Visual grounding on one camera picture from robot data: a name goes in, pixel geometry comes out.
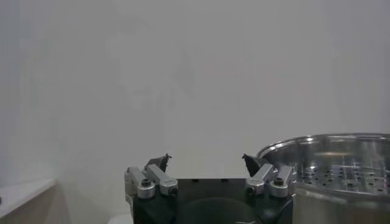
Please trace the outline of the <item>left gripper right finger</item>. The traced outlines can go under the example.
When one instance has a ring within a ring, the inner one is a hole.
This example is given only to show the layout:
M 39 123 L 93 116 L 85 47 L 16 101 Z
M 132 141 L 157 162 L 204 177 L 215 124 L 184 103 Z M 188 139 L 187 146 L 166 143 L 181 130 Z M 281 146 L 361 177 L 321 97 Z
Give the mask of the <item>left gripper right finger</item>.
M 255 195 L 267 192 L 275 198 L 286 198 L 295 195 L 296 171 L 293 167 L 277 164 L 273 165 L 266 159 L 244 154 L 249 177 L 246 178 L 246 187 Z

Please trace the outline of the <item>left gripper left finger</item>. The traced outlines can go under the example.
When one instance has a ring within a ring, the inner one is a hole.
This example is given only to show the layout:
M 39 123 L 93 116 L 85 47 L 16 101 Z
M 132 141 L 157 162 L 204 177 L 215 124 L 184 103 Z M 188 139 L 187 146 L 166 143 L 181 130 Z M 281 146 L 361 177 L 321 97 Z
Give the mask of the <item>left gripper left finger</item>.
M 178 180 L 166 174 L 169 154 L 150 159 L 139 167 L 128 167 L 124 172 L 125 193 L 131 198 L 150 199 L 159 191 L 162 195 L 174 197 L 178 191 Z

